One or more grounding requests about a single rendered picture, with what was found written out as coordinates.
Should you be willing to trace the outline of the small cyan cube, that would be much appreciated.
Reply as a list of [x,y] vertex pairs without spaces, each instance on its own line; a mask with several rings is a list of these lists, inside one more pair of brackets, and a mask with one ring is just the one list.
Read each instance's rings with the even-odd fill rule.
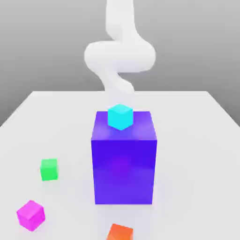
[[109,126],[124,130],[133,125],[133,109],[122,104],[115,105],[108,109],[107,121]]

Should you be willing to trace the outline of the small green cube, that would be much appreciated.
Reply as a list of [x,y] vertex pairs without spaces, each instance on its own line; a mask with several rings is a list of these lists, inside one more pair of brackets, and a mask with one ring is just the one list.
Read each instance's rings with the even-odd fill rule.
[[40,166],[42,181],[58,179],[58,162],[56,158],[42,159]]

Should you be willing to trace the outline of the small orange cube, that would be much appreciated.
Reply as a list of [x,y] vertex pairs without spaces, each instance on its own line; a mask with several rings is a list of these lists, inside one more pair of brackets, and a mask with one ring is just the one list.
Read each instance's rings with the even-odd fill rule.
[[106,240],[133,240],[133,228],[112,224]]

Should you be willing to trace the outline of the small magenta cube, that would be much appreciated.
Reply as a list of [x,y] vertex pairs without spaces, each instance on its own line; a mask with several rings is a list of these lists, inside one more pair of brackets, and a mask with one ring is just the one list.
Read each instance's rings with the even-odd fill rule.
[[33,200],[29,200],[16,213],[19,224],[31,232],[45,221],[44,207]]

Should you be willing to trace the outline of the large purple box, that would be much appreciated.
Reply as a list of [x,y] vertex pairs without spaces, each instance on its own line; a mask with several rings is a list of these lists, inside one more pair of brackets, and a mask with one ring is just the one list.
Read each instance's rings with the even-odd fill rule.
[[95,203],[152,204],[157,142],[150,112],[134,112],[133,125],[117,130],[98,111],[91,137]]

